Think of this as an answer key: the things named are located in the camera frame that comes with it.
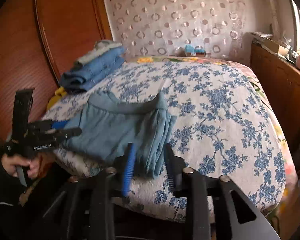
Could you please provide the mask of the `person's left hand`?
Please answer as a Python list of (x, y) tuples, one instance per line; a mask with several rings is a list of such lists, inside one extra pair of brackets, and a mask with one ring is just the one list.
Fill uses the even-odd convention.
[(18, 177), (17, 166), (28, 167), (27, 175), (31, 179), (37, 178), (40, 170), (40, 159), (38, 157), (26, 159), (20, 155), (9, 157), (7, 154), (4, 154), (1, 158), (1, 164), (4, 170), (13, 177)]

